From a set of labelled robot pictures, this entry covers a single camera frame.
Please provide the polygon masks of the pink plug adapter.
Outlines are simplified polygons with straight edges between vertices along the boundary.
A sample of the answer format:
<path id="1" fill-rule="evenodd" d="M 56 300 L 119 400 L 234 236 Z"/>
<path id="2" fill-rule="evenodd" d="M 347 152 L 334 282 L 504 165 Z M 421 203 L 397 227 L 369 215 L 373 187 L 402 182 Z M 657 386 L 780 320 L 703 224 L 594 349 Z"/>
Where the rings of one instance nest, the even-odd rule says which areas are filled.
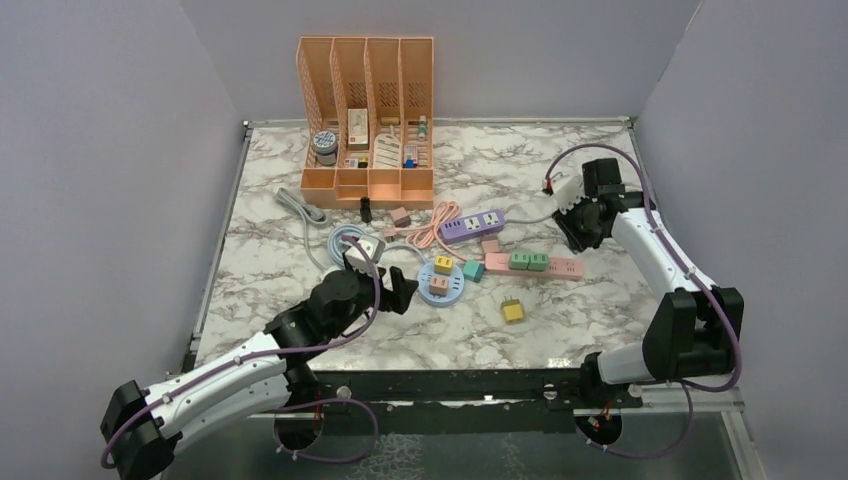
<path id="1" fill-rule="evenodd" d="M 480 246 L 483 255 L 488 255 L 490 253 L 500 253 L 502 251 L 500 241 L 496 237 L 483 238 L 480 242 Z"/>
<path id="2" fill-rule="evenodd" d="M 396 228 L 407 228 L 411 225 L 411 217 L 405 207 L 398 207 L 391 210 L 390 217 Z"/>
<path id="3" fill-rule="evenodd" d="M 431 276 L 428 284 L 428 292 L 430 295 L 444 297 L 450 290 L 450 278 L 443 275 L 434 274 Z"/>

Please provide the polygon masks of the green plug adapter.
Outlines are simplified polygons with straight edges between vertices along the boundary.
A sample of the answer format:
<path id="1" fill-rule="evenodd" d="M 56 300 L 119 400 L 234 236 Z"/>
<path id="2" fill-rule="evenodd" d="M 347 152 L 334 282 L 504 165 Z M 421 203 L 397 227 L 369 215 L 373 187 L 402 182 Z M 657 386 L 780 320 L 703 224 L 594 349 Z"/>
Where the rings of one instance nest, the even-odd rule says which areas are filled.
<path id="1" fill-rule="evenodd" d="M 533 272 L 544 272 L 548 269 L 550 259 L 547 254 L 534 253 L 529 257 L 527 270 Z"/>
<path id="2" fill-rule="evenodd" d="M 524 271 L 528 269 L 532 255 L 528 252 L 516 251 L 510 255 L 508 267 L 510 270 Z"/>

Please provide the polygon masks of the teal plug adapter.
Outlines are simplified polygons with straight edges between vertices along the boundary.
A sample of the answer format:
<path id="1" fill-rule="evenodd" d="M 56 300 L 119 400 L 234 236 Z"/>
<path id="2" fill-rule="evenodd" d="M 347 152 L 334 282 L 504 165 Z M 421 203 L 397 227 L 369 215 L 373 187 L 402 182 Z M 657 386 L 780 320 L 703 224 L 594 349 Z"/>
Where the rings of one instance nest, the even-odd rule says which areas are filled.
<path id="1" fill-rule="evenodd" d="M 479 283 L 485 272 L 485 265 L 475 260 L 467 260 L 462 266 L 462 274 L 468 281 Z"/>

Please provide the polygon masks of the yellow plug adapter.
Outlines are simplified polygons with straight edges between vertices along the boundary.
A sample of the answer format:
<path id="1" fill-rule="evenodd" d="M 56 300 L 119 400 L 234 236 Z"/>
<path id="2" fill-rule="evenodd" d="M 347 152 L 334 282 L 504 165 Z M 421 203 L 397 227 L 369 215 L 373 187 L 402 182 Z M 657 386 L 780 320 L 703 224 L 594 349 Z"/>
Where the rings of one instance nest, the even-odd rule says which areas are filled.
<path id="1" fill-rule="evenodd" d="M 451 276 L 453 267 L 454 260 L 449 256 L 439 255 L 433 261 L 433 271 L 438 275 Z"/>
<path id="2" fill-rule="evenodd" d="M 500 305 L 500 311 L 507 324 L 520 323 L 525 319 L 524 309 L 519 299 L 505 299 Z"/>

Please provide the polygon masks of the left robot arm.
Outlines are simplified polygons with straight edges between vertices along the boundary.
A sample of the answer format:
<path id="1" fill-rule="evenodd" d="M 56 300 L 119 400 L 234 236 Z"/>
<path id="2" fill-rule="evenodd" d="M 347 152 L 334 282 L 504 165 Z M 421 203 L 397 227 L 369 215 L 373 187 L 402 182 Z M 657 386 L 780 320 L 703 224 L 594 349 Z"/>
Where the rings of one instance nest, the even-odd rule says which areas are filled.
<path id="1" fill-rule="evenodd" d="M 178 447 L 205 428 L 223 422 L 222 406 L 237 400 L 233 417 L 247 416 L 248 402 L 271 399 L 298 411 L 313 401 L 314 384 L 297 372 L 328 349 L 363 334 L 352 331 L 362 315 L 404 314 L 419 283 L 398 267 L 388 269 L 391 284 L 350 267 L 324 276 L 303 301 L 277 314 L 264 330 L 188 373 L 142 388 L 128 381 L 112 393 L 100 431 L 104 469 L 122 479 L 151 479 L 175 459 Z"/>

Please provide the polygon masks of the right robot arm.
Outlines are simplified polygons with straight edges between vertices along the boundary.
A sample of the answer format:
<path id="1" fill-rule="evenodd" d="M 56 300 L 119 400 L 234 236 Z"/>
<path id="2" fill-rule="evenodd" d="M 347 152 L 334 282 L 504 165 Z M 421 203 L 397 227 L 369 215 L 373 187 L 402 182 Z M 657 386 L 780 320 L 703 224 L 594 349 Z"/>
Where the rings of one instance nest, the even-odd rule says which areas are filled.
<path id="1" fill-rule="evenodd" d="M 734 375 L 744 300 L 723 288 L 680 251 L 653 202 L 628 190 L 615 158 L 585 163 L 556 193 L 553 219 L 574 253 L 614 240 L 634 261 L 658 307 L 643 338 L 593 354 L 577 380 L 579 398 L 600 407 L 617 385 Z"/>

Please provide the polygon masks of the pink plug adapter back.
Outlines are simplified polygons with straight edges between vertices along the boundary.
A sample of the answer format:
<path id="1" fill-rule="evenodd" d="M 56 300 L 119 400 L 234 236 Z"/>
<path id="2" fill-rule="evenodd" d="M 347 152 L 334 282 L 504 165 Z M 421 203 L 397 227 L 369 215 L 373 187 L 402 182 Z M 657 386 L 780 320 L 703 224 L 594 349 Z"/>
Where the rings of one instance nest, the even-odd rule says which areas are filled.
<path id="1" fill-rule="evenodd" d="M 411 217 L 405 207 L 398 207 L 391 210 L 390 217 L 396 228 L 407 228 L 411 225 Z"/>

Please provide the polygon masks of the round blue power strip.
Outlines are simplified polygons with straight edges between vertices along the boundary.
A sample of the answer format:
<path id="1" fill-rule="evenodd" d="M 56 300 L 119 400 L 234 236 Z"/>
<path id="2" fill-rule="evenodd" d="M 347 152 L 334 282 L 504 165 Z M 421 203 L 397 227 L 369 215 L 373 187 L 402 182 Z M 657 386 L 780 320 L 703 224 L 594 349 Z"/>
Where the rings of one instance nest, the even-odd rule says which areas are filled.
<path id="1" fill-rule="evenodd" d="M 417 291 L 421 299 L 437 308 L 456 304 L 463 296 L 466 283 L 460 267 L 453 265 L 449 274 L 437 273 L 434 260 L 421 267 L 417 281 Z"/>

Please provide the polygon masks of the purple power strip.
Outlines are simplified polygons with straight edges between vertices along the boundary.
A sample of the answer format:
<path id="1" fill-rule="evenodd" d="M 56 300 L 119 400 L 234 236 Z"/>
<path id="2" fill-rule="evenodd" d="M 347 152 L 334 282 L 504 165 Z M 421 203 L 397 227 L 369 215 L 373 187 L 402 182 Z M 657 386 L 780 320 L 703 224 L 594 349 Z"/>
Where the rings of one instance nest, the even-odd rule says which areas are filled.
<path id="1" fill-rule="evenodd" d="M 506 219 L 503 211 L 492 209 L 448 220 L 440 225 L 439 233 L 446 245 L 452 245 L 497 234 L 505 228 L 505 225 Z"/>

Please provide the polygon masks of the black cylinder object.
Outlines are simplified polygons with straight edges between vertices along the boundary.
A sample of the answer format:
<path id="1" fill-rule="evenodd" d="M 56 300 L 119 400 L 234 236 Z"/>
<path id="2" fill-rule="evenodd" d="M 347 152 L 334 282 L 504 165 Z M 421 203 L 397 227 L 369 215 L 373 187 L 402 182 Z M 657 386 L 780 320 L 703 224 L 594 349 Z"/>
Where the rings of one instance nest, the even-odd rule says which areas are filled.
<path id="1" fill-rule="evenodd" d="M 363 223 L 369 224 L 373 220 L 373 215 L 371 211 L 371 201 L 368 197 L 360 198 L 360 218 Z"/>

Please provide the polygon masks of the white blister pack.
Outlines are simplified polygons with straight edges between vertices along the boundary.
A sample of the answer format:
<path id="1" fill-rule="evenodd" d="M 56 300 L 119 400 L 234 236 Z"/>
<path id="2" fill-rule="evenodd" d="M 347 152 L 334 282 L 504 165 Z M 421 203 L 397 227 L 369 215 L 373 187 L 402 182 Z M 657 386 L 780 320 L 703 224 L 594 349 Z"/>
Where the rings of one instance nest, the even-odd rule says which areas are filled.
<path id="1" fill-rule="evenodd" d="M 398 168 L 402 159 L 402 144 L 391 133 L 378 134 L 373 142 L 374 168 Z"/>

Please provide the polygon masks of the round blue patterned tin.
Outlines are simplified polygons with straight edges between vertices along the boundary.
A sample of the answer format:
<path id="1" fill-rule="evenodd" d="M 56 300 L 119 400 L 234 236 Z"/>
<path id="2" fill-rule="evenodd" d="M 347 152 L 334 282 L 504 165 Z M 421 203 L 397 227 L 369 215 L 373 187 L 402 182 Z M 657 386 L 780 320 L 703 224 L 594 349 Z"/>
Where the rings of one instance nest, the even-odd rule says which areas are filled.
<path id="1" fill-rule="evenodd" d="M 338 136 L 330 130 L 321 130 L 312 136 L 311 146 L 315 161 L 322 166 L 332 167 L 337 162 Z"/>

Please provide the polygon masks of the red white box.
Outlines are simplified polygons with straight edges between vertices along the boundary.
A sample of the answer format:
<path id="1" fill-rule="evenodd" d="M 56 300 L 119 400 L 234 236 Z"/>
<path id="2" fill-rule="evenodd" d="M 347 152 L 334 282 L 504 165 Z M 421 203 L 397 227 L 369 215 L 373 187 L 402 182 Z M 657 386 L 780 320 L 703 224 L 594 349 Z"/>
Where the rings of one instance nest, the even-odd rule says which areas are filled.
<path id="1" fill-rule="evenodd" d="M 351 108 L 347 111 L 347 142 L 353 150 L 367 150 L 370 143 L 369 117 L 366 108 Z"/>

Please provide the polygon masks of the orange file organizer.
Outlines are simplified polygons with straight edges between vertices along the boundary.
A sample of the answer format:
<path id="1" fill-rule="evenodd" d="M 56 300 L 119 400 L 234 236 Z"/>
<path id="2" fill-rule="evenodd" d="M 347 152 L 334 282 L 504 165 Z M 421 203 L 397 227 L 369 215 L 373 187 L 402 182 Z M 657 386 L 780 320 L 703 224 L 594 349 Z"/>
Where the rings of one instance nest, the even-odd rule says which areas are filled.
<path id="1" fill-rule="evenodd" d="M 319 207 L 429 210 L 435 198 L 431 37 L 303 36 L 308 124 L 300 190 Z"/>

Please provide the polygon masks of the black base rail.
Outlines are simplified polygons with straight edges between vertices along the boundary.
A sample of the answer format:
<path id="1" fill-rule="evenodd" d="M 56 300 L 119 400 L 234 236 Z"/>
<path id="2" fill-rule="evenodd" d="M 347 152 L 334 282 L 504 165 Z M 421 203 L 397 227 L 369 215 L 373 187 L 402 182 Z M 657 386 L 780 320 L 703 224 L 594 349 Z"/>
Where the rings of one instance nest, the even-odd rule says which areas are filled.
<path id="1" fill-rule="evenodd" d="M 285 436 L 571 434 L 578 416 L 640 408 L 627 387 L 583 380 L 577 368 L 316 371 L 298 378 Z"/>

